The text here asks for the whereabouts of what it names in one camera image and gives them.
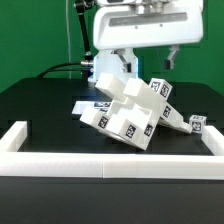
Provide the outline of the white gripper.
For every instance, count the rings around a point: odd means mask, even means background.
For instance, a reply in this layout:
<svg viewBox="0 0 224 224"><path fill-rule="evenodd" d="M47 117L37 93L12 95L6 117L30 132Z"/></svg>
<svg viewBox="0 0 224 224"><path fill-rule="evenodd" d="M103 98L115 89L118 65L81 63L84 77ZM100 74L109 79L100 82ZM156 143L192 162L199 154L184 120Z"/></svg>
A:
<svg viewBox="0 0 224 224"><path fill-rule="evenodd" d="M203 1L98 1L93 43L98 50L118 49L122 70L131 72L122 48L173 45L165 60L172 70L178 44L199 42L203 37Z"/></svg>

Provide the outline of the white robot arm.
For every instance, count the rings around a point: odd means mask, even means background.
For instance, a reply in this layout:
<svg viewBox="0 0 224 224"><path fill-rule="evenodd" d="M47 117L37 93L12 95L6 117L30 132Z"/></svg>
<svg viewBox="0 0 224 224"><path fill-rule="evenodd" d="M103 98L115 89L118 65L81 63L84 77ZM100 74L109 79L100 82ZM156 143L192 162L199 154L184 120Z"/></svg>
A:
<svg viewBox="0 0 224 224"><path fill-rule="evenodd" d="M103 73L137 78L137 48L168 46L164 65L172 69L179 46L203 37L204 0L75 0L74 8L92 84Z"/></svg>

